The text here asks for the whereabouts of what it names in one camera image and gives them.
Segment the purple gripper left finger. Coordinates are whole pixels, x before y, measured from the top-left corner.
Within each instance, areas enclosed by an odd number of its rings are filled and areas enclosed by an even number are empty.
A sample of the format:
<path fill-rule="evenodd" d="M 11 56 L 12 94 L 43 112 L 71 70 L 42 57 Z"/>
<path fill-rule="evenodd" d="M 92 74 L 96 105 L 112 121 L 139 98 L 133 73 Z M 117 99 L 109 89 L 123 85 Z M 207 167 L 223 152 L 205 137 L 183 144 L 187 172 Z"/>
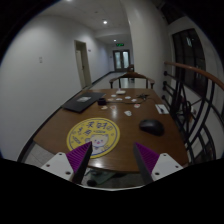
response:
<path fill-rule="evenodd" d="M 57 153 L 42 166 L 42 169 L 70 182 L 80 184 L 91 154 L 92 143 L 88 142 L 69 153 Z"/>

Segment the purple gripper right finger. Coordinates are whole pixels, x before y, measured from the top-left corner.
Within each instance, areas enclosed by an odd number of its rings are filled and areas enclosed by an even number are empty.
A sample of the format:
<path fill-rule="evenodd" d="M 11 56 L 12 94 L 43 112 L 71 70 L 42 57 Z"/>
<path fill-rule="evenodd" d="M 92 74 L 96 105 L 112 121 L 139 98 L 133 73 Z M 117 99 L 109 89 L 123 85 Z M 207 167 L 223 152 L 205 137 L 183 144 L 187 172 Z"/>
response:
<path fill-rule="evenodd" d="M 133 152 L 145 185 L 182 169 L 169 154 L 158 154 L 139 143 L 134 144 Z"/>

